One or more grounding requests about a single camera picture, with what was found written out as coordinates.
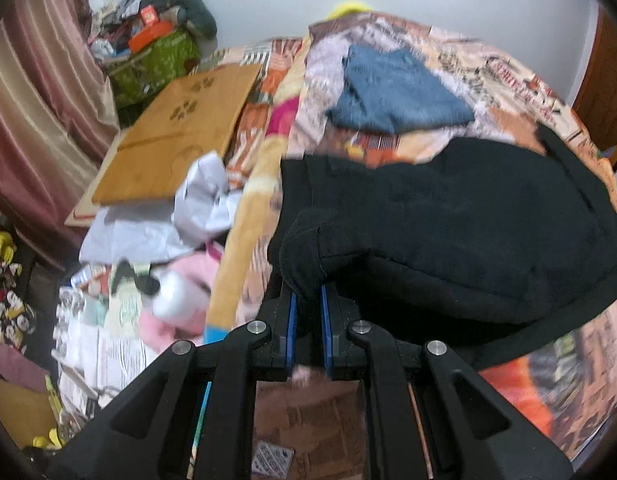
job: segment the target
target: orange plastic container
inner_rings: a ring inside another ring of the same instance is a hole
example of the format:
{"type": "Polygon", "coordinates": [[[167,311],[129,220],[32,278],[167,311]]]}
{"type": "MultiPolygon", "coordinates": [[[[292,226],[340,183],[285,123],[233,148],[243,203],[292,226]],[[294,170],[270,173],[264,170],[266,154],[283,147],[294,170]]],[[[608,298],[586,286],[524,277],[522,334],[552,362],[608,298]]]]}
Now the orange plastic container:
{"type": "Polygon", "coordinates": [[[157,38],[161,38],[173,31],[173,23],[157,22],[148,25],[128,40],[128,48],[135,54],[142,50],[146,45],[153,43],[157,38]]]}

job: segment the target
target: green bag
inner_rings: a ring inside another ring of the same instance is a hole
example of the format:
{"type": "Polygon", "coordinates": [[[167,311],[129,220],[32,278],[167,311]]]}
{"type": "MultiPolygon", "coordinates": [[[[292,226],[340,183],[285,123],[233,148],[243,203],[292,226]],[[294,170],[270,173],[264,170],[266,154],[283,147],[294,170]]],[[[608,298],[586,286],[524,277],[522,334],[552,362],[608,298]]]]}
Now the green bag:
{"type": "Polygon", "coordinates": [[[117,108],[138,104],[157,94],[173,79],[186,75],[184,63],[200,53],[185,30],[175,30],[130,59],[104,69],[111,79],[117,108]]]}

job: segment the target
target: silver screw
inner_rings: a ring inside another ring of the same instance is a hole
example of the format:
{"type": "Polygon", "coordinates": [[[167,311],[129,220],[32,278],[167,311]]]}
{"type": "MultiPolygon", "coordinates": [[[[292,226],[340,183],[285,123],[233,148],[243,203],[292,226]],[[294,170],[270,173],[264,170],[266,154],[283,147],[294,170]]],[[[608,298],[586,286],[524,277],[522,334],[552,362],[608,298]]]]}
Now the silver screw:
{"type": "Polygon", "coordinates": [[[352,331],[357,334],[366,334],[370,332],[370,329],[373,327],[368,321],[364,321],[363,319],[353,321],[352,322],[352,331]]]}
{"type": "Polygon", "coordinates": [[[266,323],[256,319],[254,321],[251,321],[246,328],[248,329],[248,332],[250,332],[251,334],[261,334],[262,332],[264,332],[266,330],[266,323]]]}
{"type": "Polygon", "coordinates": [[[444,355],[448,350],[448,347],[445,343],[437,340],[429,341],[428,345],[426,345],[426,348],[428,348],[428,351],[433,355],[444,355]]]}
{"type": "Polygon", "coordinates": [[[176,341],[173,346],[173,353],[176,355],[184,355],[188,354],[192,350],[192,343],[190,341],[186,341],[185,339],[180,339],[176,341]]]}

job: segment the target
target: black cloth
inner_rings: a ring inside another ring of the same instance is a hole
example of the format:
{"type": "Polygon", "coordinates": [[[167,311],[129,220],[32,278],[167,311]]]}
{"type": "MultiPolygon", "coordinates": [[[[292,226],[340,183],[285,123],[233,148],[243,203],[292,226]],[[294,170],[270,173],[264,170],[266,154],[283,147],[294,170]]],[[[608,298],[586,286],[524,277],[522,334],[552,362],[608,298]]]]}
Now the black cloth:
{"type": "Polygon", "coordinates": [[[617,298],[617,213],[549,128],[547,156],[457,138],[426,164],[282,162],[269,261],[317,309],[335,280],[398,338],[439,338],[473,365],[547,344],[617,298]]]}

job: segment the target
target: pink satin curtain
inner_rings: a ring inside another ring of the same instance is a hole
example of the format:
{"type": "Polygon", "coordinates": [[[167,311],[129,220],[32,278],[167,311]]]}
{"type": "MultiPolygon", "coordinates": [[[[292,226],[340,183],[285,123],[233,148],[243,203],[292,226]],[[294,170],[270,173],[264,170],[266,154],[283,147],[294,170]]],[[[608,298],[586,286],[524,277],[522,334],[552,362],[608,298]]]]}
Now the pink satin curtain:
{"type": "Polygon", "coordinates": [[[83,237],[64,219],[119,131],[89,27],[88,0],[16,0],[0,23],[0,214],[60,267],[83,237]]]}

